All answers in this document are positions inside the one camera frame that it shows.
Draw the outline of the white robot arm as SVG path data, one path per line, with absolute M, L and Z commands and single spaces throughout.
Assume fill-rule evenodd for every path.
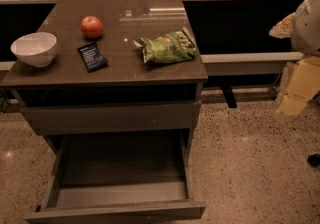
M 289 38 L 293 50 L 303 57 L 283 69 L 274 119 L 295 119 L 320 92 L 320 0 L 304 0 L 297 10 L 269 31 L 278 39 Z

